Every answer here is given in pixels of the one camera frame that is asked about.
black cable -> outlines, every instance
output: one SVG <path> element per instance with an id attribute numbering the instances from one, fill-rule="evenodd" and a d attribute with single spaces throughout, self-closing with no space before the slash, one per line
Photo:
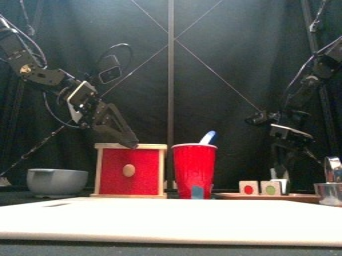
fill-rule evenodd
<path id="1" fill-rule="evenodd" d="M 102 61 L 102 59 L 103 59 L 104 57 L 107 57 L 107 56 L 111 55 L 111 51 L 115 50 L 115 49 L 119 48 L 119 47 L 127 48 L 127 49 L 128 49 L 128 52 L 130 52 L 130 59 L 128 59 L 128 62 L 127 62 L 127 64 L 126 64 L 124 68 L 122 69 L 123 71 L 126 71 L 127 68 L 128 68 L 128 66 L 130 66 L 130 64 L 131 64 L 132 57 L 134 57 L 132 48 L 131 48 L 131 46 L 130 46 L 128 44 L 126 44 L 126 43 L 120 43 L 120 44 L 112 45 L 112 46 L 104 51 L 104 53 L 100 55 L 100 57 L 99 57 L 96 63 L 99 64 L 99 62 Z"/>

gray bowl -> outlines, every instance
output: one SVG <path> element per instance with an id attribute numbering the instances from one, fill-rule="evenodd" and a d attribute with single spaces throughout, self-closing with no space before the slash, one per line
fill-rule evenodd
<path id="1" fill-rule="evenodd" d="M 65 198 L 81 192 L 88 172 L 65 169 L 28 169 L 27 186 L 36 197 Z"/>
<path id="2" fill-rule="evenodd" d="M 342 183 L 315 183 L 319 204 L 342 207 Z"/>

red plastic cup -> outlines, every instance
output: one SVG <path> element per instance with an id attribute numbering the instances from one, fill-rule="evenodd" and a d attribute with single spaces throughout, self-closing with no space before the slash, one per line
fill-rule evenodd
<path id="1" fill-rule="evenodd" d="M 172 146 L 176 187 L 180 199 L 211 198 L 216 149 L 212 145 L 198 143 Z"/>

white table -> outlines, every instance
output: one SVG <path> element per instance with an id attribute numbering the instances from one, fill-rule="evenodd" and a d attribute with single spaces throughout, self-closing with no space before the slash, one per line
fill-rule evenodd
<path id="1" fill-rule="evenodd" d="M 5 240 L 342 247 L 342 208 L 290 201 L 80 197 L 0 216 Z"/>

red box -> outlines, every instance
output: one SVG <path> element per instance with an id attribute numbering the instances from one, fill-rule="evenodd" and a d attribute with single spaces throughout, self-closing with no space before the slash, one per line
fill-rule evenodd
<path id="1" fill-rule="evenodd" d="M 164 198 L 167 145 L 139 144 L 130 149 L 116 143 L 98 143 L 95 192 L 98 197 Z"/>

